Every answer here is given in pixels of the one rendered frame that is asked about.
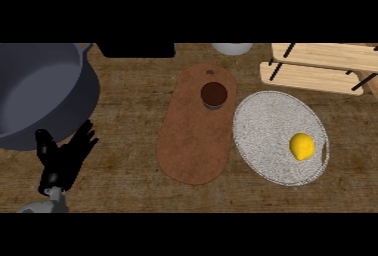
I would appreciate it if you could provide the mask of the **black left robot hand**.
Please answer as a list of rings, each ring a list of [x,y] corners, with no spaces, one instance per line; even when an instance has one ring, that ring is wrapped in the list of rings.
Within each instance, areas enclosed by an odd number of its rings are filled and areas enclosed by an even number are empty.
[[[77,179],[83,162],[99,139],[95,138],[93,124],[86,121],[80,126],[69,142],[58,146],[46,129],[36,131],[37,157],[43,164],[38,193],[53,187],[68,191]]]

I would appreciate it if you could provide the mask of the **grey speckled oval placemat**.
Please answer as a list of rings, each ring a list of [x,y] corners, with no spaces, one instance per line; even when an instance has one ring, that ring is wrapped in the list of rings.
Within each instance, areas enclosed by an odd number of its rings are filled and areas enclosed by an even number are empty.
[[[313,156],[303,161],[289,150],[298,133],[315,142]],[[331,158],[326,130],[312,108],[289,94],[260,91],[242,100],[233,117],[233,140],[248,166],[270,182],[301,186],[323,174]]]

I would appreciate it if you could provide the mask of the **yellow bell pepper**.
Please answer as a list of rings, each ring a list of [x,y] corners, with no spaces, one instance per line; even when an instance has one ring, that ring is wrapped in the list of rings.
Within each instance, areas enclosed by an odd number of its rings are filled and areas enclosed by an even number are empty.
[[[298,161],[309,159],[315,153],[313,138],[304,133],[297,133],[289,140],[289,150]]]

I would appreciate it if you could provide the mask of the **pale wooden tiered shelf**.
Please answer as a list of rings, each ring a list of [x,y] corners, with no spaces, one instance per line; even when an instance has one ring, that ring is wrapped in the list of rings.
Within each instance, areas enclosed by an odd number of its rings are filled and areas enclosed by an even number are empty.
[[[378,99],[378,43],[273,43],[266,84]]]

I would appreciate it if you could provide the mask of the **brown oval cutting board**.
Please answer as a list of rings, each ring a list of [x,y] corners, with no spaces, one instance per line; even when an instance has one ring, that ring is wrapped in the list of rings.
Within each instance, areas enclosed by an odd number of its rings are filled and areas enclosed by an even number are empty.
[[[227,97],[208,109],[201,89],[219,83]],[[157,159],[165,174],[179,182],[202,185],[220,175],[232,144],[236,81],[213,64],[196,64],[180,74],[157,140]]]

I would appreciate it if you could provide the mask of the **black appliance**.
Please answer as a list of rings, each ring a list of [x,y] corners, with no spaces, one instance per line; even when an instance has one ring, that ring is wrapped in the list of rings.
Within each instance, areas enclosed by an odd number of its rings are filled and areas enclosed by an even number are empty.
[[[99,43],[98,47],[108,58],[173,58],[173,43]]]

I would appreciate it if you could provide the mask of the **dark brown can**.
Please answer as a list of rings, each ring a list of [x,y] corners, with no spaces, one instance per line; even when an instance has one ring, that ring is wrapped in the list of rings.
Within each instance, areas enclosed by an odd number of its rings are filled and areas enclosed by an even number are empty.
[[[226,87],[219,82],[208,82],[201,88],[201,99],[208,109],[219,109],[227,100]]]

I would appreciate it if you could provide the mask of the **white bowl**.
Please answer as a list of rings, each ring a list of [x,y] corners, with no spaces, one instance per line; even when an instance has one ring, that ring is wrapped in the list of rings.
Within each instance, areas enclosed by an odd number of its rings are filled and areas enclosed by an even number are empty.
[[[225,55],[239,56],[253,49],[253,43],[213,43],[214,49]]]

